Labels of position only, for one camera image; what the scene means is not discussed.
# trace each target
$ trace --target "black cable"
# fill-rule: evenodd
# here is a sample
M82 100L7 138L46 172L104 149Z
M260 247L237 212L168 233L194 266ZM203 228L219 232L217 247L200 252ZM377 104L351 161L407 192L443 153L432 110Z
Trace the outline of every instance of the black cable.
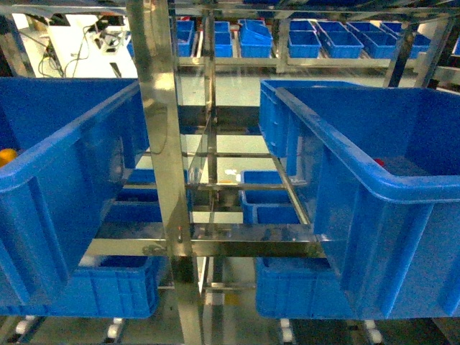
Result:
M86 37L86 35L88 34L88 31L89 31L90 28L92 28L92 26L93 25L89 25L89 26L83 28L83 39L81 40L80 48L78 49L78 53L77 53L77 57L75 59L69 61L68 64L65 66L65 68L64 68L64 78L67 78L67 68L69 67L69 65L71 63L76 62L75 69L73 70L73 74L72 74L72 78L74 78L75 77L75 72L77 71L77 67L78 67L78 61L89 59L89 42L88 42L88 38ZM80 57L81 50L83 48L83 43L84 42L86 42L86 47L88 48L88 55L86 57Z
M29 35L26 34L26 33L22 32L22 31L19 31L19 33L20 33L21 35L24 35L24 36L27 37L27 38L30 38L30 39L31 39L32 41L34 41L35 43L38 43L39 45L42 45L42 46L45 47L45 48L47 47L47 45L41 43L40 41L36 40L35 38L29 36Z

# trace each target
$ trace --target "metal rack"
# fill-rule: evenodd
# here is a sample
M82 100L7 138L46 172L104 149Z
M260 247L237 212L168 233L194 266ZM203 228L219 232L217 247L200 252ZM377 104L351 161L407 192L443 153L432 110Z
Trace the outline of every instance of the metal rack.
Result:
M393 0L368 1L353 7L309 6L282 0L276 6L244 4L240 1L188 1L143 0L110 1L41 1L38 6L29 1L0 1L0 13L5 14L51 14L51 13L97 13L116 12L129 18L132 30L136 66L142 91L145 119L150 141L150 155L155 169L156 186L139 188L158 190L162 224L140 224L144 230L142 238L129 238L126 234L112 234L110 225L103 227L93 240L88 254L92 255L168 255L171 261L174 287L184 341L186 344L203 344L203 282L198 284L197 257L205 257L204 272L209 271L214 282L221 281L222 257L322 257L321 242L324 236L311 231L307 213L299 202L295 186L292 186L279 160L273 157L282 177L282 185L223 185L217 183L218 157L267 157L267 155L245 155L221 153L216 149L217 135L237 127L248 127L257 123L257 108L216 106L216 66L252 65L275 67L278 73L292 67L388 67L385 87L397 87L403 71L408 66L408 57L413 44L413 33L418 24L436 21L436 33L431 46L420 62L416 85L437 87L438 83L458 83L459 70L455 57L451 57L457 37L460 9L449 6L449 1L440 0ZM216 59L214 55L213 24L216 17L273 17L275 51L273 59ZM176 52L175 17L203 17L203 57L178 58ZM288 58L288 30L291 17L317 17L340 21L348 20L398 20L404 23L403 34L397 44L398 54L389 60L335 60ZM2 55L10 62L13 74L27 75L27 59L22 54L19 40L14 39L14 28L0 35ZM21 56L22 65L17 57ZM202 65L205 75L205 97L203 107L178 105L178 67L180 65ZM180 141L180 124L200 127L201 143L197 152L183 152ZM193 157L190 167L185 165ZM205 161L208 163L207 183L200 183ZM188 170L185 182L184 170ZM242 225L213 224L213 213L231 208L227 196L235 196L238 190L276 190L285 188L293 202L301 225ZM211 212L207 224L195 224L188 209L188 190L205 199L205 209ZM132 229L126 226L126 233Z

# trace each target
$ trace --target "horizontal steel bar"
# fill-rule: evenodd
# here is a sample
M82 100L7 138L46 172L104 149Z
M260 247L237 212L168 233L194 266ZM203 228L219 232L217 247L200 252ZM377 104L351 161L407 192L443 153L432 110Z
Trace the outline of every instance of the horizontal steel bar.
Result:
M443 83L460 85L460 68L438 67L436 68L433 79Z
M195 183L187 185L188 189L197 190L284 190L280 184L262 183Z
M197 257L323 257L310 226L300 224L194 224L193 255ZM178 229L177 241L181 240ZM185 256L177 247L177 256ZM89 255L157 256L167 254L161 223L104 224L91 242Z
M157 189L156 183L127 183L127 189ZM262 183L193 183L186 185L187 189L194 190L283 190L280 184L262 184Z

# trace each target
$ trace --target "blue plastic bin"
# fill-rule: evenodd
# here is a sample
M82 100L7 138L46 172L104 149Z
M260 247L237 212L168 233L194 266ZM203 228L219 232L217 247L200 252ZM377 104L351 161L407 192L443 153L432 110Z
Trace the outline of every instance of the blue plastic bin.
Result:
M410 51L410 59L416 59L419 52L426 52L430 47L431 40L428 37L423 36L422 34L417 34L412 45L412 50Z
M154 183L153 170L136 169L128 183ZM160 222L162 221L156 189L123 188L110 208L105 222Z
M291 20L289 23L290 31L316 31L308 20Z
M289 55L292 58L317 58L321 43L313 31L289 32Z
M281 183L277 171L241 172L244 183ZM283 190L242 190L248 224L298 224ZM266 318L352 318L327 259L257 258L256 308Z
M293 154L317 167L293 179L318 186L314 230L330 239L323 248L356 316L460 315L460 96L416 88L276 95L298 118Z
M193 32L178 31L179 56L190 57L192 55Z
M383 32L383 29L376 27L372 23L369 22L348 22L346 23L346 27L353 32L356 37L358 37L362 42L362 35L368 32Z
M286 157L288 143L288 116L281 109L283 103L276 97L276 88L310 88L325 86L354 87L353 83L343 81L316 81L316 80L262 80L260 83L260 110L259 127L267 143L268 150L279 158ZM285 165L287 173L295 171L295 167Z
M403 24L398 22L381 22L380 29L397 37L403 30Z
M51 305L0 307L0 315L148 318L157 309L166 257L108 257L79 267Z
M320 39L331 58L357 59L364 47L351 32L323 32Z
M386 32L365 32L361 39L364 50L374 59L391 59L395 54L396 41Z
M454 55L460 55L460 39L457 40L457 43L455 45L455 48L454 48Z
M178 20L176 21L178 31L191 31L195 32L195 22L192 20Z
M214 22L215 32L230 32L230 22Z
M245 25L247 22L265 26L265 20L263 19L238 19L238 24L241 26Z
M256 309L265 318L355 318L327 259L257 258Z
M216 32L215 42L217 58L231 58L233 56L230 32Z
M268 28L254 22L246 22L240 30L241 44L245 45L262 45L272 44L273 37Z
M281 184L277 171L242 171L242 183ZM245 224L299 224L285 190L241 190L239 192Z
M340 22L316 22L320 31L325 32L348 32L346 27Z
M0 79L0 305L64 288L148 147L134 80Z

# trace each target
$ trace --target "blue crate rim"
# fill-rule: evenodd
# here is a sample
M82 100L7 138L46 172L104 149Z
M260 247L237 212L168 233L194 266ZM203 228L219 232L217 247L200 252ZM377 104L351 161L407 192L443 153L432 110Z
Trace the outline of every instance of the blue crate rim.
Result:
M292 41L290 39L290 33L291 32L311 32L311 33L313 33L314 37L316 38L317 44L316 45L312 45L312 44L295 45L295 44L292 43ZM319 41L318 36L316 36L316 33L314 31L295 30L295 31L289 31L289 46L305 47L305 48L310 48L310 47L312 47L312 48L321 48L321 42Z
M367 88L366 92L373 92L378 88ZM404 89L391 88L392 92L404 92ZM442 91L419 88L423 92L440 93ZM315 135L335 154L340 161L352 171L354 176L374 196L391 203L445 203L460 201L460 188L444 188L433 192L433 188L443 185L460 185L460 176L423 176L408 177L396 176L380 167L371 157L362 151L351 140L345 137L335 127L323 120L317 113L308 108L285 88L277 88L276 96L279 97L298 117L307 125ZM322 135L327 130L330 137Z
M68 78L44 79L41 83L65 84L68 83L68 81ZM95 83L94 79L89 78L80 79L80 81ZM91 124L95 116L99 117L100 120L106 119L114 109L119 108L128 99L135 96L139 90L139 82L134 81L113 96L110 96L92 109L89 109L75 120L61 127L50 136L44 138L41 142L30 147L15 160L3 166L0 169L0 189L3 191L14 190L28 183L32 178L32 174L36 174L46 167L46 165L54 160L54 156L57 153L66 151L72 144L81 138L83 131L80 127L75 126L75 124L86 127ZM33 166L34 169L24 169L26 166Z

